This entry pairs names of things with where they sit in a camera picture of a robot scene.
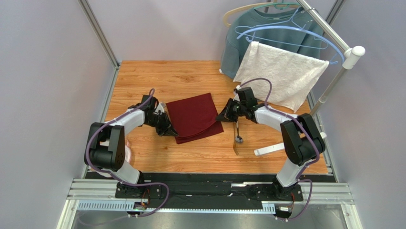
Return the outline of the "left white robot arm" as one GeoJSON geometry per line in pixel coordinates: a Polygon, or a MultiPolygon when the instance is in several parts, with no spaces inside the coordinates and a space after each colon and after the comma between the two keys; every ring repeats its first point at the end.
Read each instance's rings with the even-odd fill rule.
{"type": "Polygon", "coordinates": [[[105,122],[91,124],[84,162],[99,173],[118,181],[120,191],[136,198],[146,193],[143,173],[126,161],[128,133],[147,125],[155,128],[158,136],[178,136],[164,106],[152,95],[143,95],[140,103],[128,107],[120,116],[105,122]]]}

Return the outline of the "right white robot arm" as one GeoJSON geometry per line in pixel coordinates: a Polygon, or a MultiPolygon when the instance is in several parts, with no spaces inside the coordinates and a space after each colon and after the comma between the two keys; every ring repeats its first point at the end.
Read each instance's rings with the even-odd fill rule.
{"type": "Polygon", "coordinates": [[[325,151],[324,139],[310,114],[291,115],[273,109],[266,102],[259,104],[250,87],[235,89],[216,117],[219,122],[238,122],[239,117],[269,126],[282,134],[287,160],[274,178],[271,193],[282,199],[292,193],[299,177],[325,151]]]}

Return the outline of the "dark red cloth napkin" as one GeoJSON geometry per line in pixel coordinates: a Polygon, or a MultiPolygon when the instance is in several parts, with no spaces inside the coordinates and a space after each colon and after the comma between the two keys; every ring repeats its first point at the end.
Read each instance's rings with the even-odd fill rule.
{"type": "Polygon", "coordinates": [[[177,144],[203,139],[223,132],[216,120],[217,109],[211,93],[206,93],[166,104],[173,127],[178,132],[177,144]]]}

